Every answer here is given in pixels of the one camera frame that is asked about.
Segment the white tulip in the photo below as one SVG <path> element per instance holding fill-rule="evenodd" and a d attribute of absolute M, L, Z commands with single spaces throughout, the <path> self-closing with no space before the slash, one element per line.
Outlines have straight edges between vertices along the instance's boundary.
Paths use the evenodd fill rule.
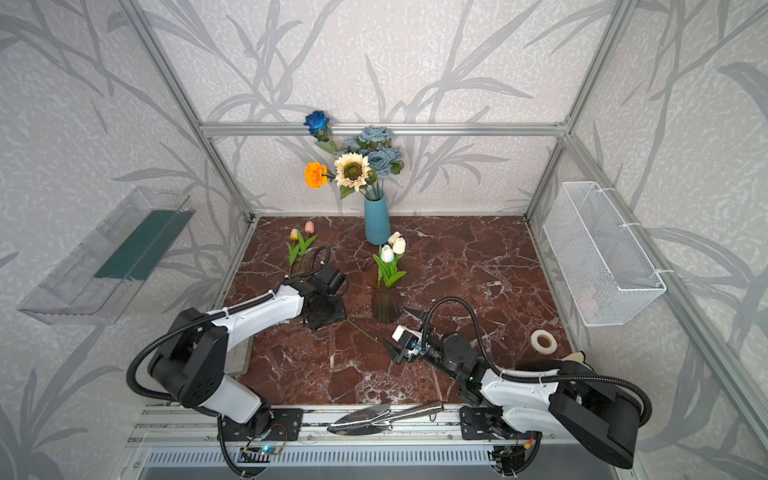
<path fill-rule="evenodd" d="M 400 235 L 400 232 L 395 232 L 392 234 L 389 240 L 387 240 L 387 243 L 389 243 L 390 245 L 394 245 L 395 240 L 399 239 L 400 237 L 402 237 L 402 235 Z"/>
<path fill-rule="evenodd" d="M 395 240 L 395 243 L 392 245 L 392 251 L 398 255 L 403 255 L 406 252 L 406 239 L 400 237 Z"/>
<path fill-rule="evenodd" d="M 382 248 L 381 259 L 384 263 L 391 263 L 395 261 L 395 252 L 392 251 L 392 248 L 389 245 L 385 245 L 384 248 Z"/>

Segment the metal trowel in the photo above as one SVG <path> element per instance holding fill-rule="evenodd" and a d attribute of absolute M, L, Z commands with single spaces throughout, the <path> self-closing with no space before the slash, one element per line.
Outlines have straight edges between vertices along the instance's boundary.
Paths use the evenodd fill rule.
<path fill-rule="evenodd" d="M 434 415 L 442 410 L 442 402 L 427 403 L 396 412 L 390 409 L 390 405 L 374 405 L 343 416 L 329 425 L 328 431 L 337 435 L 371 435 L 392 430 L 392 422 L 396 420 Z"/>

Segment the sunflower center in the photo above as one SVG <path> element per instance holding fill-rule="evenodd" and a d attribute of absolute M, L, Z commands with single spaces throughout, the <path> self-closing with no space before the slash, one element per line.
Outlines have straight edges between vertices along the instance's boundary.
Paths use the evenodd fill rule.
<path fill-rule="evenodd" d="M 362 175 L 362 165 L 357 162 L 351 162 L 344 167 L 344 177 L 352 181 L 357 180 Z"/>

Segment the cream sunflower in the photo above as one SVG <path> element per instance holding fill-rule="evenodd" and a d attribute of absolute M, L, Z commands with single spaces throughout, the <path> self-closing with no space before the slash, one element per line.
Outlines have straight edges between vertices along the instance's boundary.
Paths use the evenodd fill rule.
<path fill-rule="evenodd" d="M 366 184 L 371 171 L 368 157 L 361 154 L 344 154 L 333 165 L 336 167 L 336 182 L 358 192 Z"/>

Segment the red marble surface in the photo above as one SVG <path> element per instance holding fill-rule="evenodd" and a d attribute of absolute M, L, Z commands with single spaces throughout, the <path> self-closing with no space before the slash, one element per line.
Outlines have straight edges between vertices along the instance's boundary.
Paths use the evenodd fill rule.
<path fill-rule="evenodd" d="M 307 220 L 259 220 L 227 305 L 264 293 L 282 280 L 290 229 L 303 227 Z M 347 317 L 369 335 L 391 339 L 396 324 L 379 323 L 370 312 L 371 289 L 364 271 L 378 248 L 365 241 L 362 218 L 311 220 L 318 235 L 314 246 L 331 247 L 331 263 L 349 282 L 340 290 Z M 406 305 L 426 310 L 444 296 L 465 299 L 475 308 L 488 353 L 503 368 L 571 352 L 521 217 L 392 217 L 391 222 L 392 230 L 408 241 L 399 264 L 408 272 L 399 284 Z M 302 271 L 309 268 L 304 264 Z M 398 322 L 419 327 L 406 313 Z M 477 349 L 472 321 L 460 305 L 440 306 L 433 324 L 439 334 L 459 331 Z M 555 354 L 544 357 L 533 350 L 529 338 L 536 329 L 554 335 Z M 312 332 L 297 318 L 257 334 L 249 370 L 240 382 L 274 405 L 461 402 L 447 375 L 425 361 L 392 363 L 381 344 L 346 321 Z"/>

